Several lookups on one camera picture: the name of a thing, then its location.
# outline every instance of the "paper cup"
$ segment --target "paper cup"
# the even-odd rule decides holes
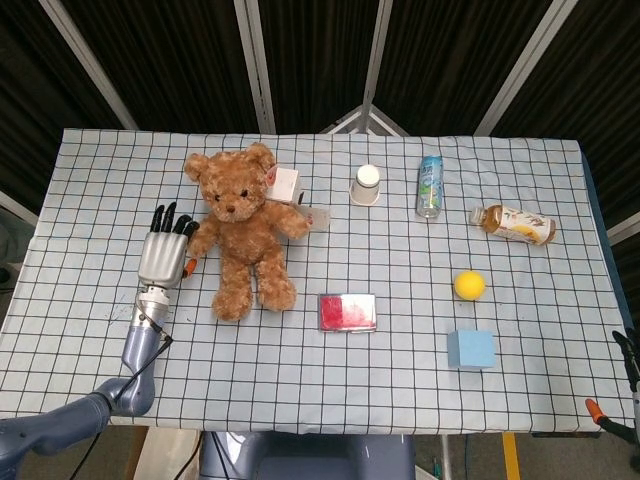
[[[373,165],[363,165],[351,184],[351,201],[356,205],[371,206],[380,196],[380,172]]]

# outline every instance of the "blue foam block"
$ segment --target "blue foam block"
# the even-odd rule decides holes
[[[479,330],[456,330],[447,336],[449,367],[479,370],[496,364],[493,334]]]

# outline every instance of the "black curtain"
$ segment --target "black curtain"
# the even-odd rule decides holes
[[[550,0],[395,0],[374,105],[411,135],[471,135]]]
[[[360,104],[377,0],[260,0],[279,134],[317,133]]]
[[[38,2],[0,2],[0,45],[0,190],[39,213],[63,129],[121,125]]]
[[[640,326],[640,234],[613,246],[620,281],[629,302],[633,323]]]
[[[142,130],[257,132],[233,0],[63,0]]]
[[[640,211],[640,2],[578,2],[493,135],[578,140],[607,228]]]

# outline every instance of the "plastic bottle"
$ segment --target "plastic bottle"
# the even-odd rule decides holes
[[[424,157],[418,174],[416,212],[425,218],[436,218],[442,210],[442,157]]]
[[[553,219],[504,205],[474,208],[469,222],[481,226],[487,233],[533,245],[546,245],[556,234]]]

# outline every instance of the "bottle label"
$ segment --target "bottle label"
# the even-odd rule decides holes
[[[540,245],[549,238],[551,219],[503,206],[500,226],[493,233],[511,240]]]

